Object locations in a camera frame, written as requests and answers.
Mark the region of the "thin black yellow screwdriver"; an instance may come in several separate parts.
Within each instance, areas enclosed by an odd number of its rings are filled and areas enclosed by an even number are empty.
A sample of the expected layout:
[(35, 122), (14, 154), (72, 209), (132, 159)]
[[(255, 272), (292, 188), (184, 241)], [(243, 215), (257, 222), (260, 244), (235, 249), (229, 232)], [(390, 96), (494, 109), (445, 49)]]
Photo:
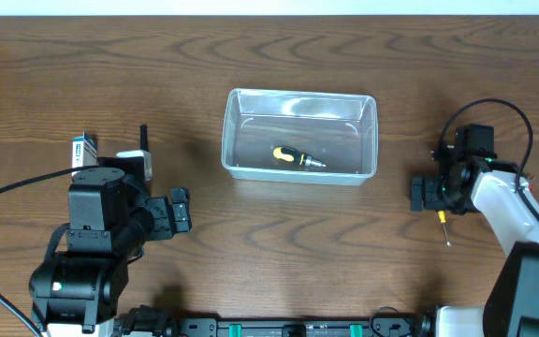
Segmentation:
[(446, 215), (445, 215), (445, 211), (444, 210), (440, 210), (437, 212), (438, 214), (438, 218), (439, 218), (439, 221), (440, 221), (440, 224), (442, 226), (442, 229), (443, 229), (443, 233), (444, 233), (444, 240), (445, 240), (445, 243), (448, 247), (451, 246), (451, 241), (449, 239), (449, 236), (448, 236), (448, 233), (447, 233), (447, 229), (446, 229)]

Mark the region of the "yellow black stubby screwdriver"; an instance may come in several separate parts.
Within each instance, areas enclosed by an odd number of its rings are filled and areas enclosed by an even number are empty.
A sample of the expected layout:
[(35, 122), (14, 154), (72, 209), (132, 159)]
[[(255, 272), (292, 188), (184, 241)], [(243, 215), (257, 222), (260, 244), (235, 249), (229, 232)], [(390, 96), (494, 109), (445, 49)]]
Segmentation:
[(275, 159), (302, 167), (319, 169), (325, 169), (327, 167), (323, 161), (315, 159), (310, 154), (291, 147), (275, 147), (272, 151), (272, 155)]

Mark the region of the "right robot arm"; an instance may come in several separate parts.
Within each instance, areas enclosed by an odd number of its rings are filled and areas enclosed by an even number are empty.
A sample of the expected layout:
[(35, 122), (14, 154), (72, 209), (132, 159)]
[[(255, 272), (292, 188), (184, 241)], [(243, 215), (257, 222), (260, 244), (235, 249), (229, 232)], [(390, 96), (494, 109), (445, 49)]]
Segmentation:
[(433, 336), (539, 336), (539, 204), (517, 165), (498, 159), (494, 130), (457, 129), (434, 156), (436, 177), (411, 181), (411, 209), (463, 215), (479, 212), (506, 260), (481, 307), (440, 307), (424, 328)]

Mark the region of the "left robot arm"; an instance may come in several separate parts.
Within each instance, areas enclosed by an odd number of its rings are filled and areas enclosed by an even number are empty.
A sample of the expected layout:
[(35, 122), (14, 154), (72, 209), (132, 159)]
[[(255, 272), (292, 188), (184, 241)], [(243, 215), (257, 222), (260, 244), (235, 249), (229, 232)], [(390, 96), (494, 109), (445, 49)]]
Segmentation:
[(154, 197), (141, 158), (100, 157), (68, 189), (69, 223), (51, 236), (33, 272), (31, 317), (39, 331), (69, 324), (91, 334), (117, 314), (128, 266), (146, 242), (191, 230), (190, 193)]

